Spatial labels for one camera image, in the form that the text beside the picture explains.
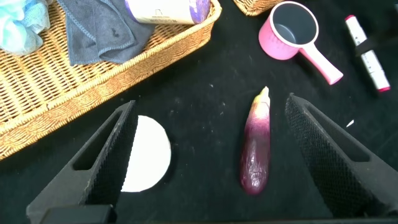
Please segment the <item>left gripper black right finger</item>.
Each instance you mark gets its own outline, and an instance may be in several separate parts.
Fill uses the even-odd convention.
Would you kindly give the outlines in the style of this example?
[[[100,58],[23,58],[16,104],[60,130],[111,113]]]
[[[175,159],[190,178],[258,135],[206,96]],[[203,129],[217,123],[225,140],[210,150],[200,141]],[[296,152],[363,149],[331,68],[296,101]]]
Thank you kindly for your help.
[[[397,215],[397,171],[309,101],[290,94],[285,116],[323,201],[336,217]]]

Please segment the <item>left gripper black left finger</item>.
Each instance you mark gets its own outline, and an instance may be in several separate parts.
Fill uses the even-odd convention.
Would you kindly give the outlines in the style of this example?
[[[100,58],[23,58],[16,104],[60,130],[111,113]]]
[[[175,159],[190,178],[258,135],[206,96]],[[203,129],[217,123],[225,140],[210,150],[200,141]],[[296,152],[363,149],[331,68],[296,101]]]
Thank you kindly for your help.
[[[31,223],[115,223],[137,129],[135,101],[116,108],[27,206]]]

